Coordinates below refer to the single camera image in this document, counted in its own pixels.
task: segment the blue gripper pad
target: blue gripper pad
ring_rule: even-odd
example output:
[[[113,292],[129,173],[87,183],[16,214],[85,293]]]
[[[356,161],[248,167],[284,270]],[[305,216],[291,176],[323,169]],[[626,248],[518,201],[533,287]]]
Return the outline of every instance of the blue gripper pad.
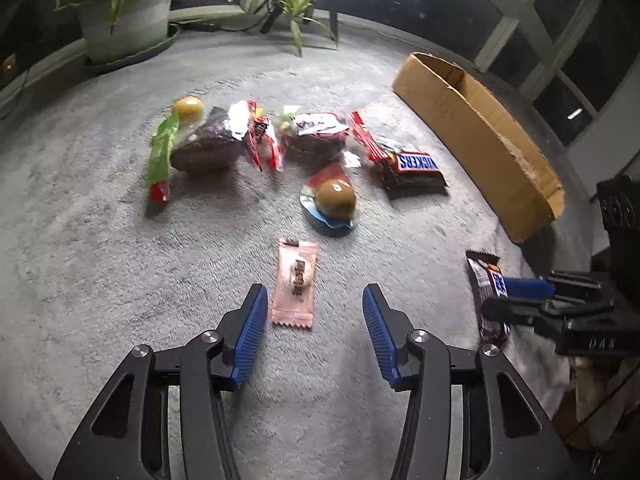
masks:
[[[523,278],[505,278],[504,285],[510,298],[527,300],[548,300],[556,293],[556,288],[545,280],[526,280]]]
[[[234,371],[231,373],[231,381],[236,388],[249,378],[266,319],[267,289],[263,287],[255,297],[236,344]]]
[[[368,286],[364,288],[362,293],[362,313],[367,323],[369,337],[371,338],[373,351],[376,353],[382,378],[394,388],[398,386],[400,380],[398,361],[396,360],[396,347],[380,313],[380,307]]]

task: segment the snickers logo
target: snickers logo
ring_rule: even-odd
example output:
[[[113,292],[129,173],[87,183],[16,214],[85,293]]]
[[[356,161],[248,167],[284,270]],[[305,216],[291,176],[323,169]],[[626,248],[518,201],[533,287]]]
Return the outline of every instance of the snickers logo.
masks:
[[[438,167],[427,153],[399,153],[398,173],[405,171],[438,171]]]

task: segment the wall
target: wall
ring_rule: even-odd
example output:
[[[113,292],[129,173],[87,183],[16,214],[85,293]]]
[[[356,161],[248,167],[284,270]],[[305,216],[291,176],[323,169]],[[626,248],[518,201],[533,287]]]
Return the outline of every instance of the wall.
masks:
[[[640,150],[640,58],[602,115],[567,155],[587,192],[615,176]]]

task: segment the pink candy wrapper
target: pink candy wrapper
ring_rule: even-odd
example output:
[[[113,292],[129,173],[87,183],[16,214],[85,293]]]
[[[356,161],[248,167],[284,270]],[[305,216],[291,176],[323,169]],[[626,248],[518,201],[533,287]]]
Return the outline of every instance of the pink candy wrapper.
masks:
[[[271,321],[311,328],[314,322],[314,283],[318,244],[285,240],[278,242],[278,276],[271,307]]]

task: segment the round candy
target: round candy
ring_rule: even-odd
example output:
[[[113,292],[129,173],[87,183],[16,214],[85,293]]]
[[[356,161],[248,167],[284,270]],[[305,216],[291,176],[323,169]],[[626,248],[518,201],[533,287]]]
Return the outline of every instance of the round candy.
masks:
[[[349,221],[356,209],[356,193],[347,181],[332,178],[316,191],[316,207],[328,218]]]
[[[181,123],[201,120],[204,114],[204,104],[197,97],[187,96],[176,102],[172,111],[178,114]]]

